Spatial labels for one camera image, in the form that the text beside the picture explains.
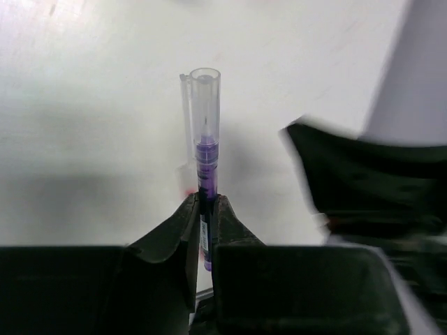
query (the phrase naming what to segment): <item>pen label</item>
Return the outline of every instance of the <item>pen label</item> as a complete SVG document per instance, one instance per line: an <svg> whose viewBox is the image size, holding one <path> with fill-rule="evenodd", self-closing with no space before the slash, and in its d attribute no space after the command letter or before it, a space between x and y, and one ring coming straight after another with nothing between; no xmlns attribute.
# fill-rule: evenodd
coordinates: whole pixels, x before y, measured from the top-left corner
<svg viewBox="0 0 447 335"><path fill-rule="evenodd" d="M200 220L200 242L202 249L208 252L208 224Z"/></svg>

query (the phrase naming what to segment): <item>pen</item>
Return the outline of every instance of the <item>pen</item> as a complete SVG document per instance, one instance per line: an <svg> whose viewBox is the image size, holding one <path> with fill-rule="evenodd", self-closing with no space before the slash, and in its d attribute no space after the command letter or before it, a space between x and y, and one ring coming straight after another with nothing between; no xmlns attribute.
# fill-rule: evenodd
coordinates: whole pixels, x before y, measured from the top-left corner
<svg viewBox="0 0 447 335"><path fill-rule="evenodd" d="M212 68L193 70L182 84L190 89L191 128L198 178L200 206L200 245L205 268L211 271L214 201L217 198L217 161L219 158L220 80L221 74Z"/></svg>

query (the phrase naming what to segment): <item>pen clip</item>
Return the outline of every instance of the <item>pen clip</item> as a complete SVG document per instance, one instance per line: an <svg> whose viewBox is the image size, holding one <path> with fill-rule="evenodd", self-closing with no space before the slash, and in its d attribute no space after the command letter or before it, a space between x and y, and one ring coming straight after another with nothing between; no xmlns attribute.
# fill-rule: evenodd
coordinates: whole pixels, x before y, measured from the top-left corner
<svg viewBox="0 0 447 335"><path fill-rule="evenodd" d="M193 161L194 143L193 143L193 129L192 129L192 115L191 115L191 81L189 75L180 75L180 86L182 88L182 105L184 116L184 133L186 136L186 159L189 162Z"/></svg>

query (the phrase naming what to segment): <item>pen cap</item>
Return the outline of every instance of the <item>pen cap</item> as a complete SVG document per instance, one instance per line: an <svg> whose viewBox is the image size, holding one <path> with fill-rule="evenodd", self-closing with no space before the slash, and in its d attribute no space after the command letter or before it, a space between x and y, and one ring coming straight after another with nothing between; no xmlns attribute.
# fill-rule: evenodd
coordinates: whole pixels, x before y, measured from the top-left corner
<svg viewBox="0 0 447 335"><path fill-rule="evenodd" d="M213 68L193 70L191 81L191 114L194 144L219 141L221 74Z"/></svg>

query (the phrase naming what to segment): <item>white table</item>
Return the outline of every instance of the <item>white table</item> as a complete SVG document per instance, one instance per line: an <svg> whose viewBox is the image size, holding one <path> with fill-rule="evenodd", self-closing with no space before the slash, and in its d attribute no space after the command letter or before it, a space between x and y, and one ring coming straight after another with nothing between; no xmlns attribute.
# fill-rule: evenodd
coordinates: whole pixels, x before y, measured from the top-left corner
<svg viewBox="0 0 447 335"><path fill-rule="evenodd" d="M178 75L203 66L222 73L219 192L264 242L321 243L279 130L310 114L359 133L405 5L3 0L0 244L130 243L171 215Z"/></svg>

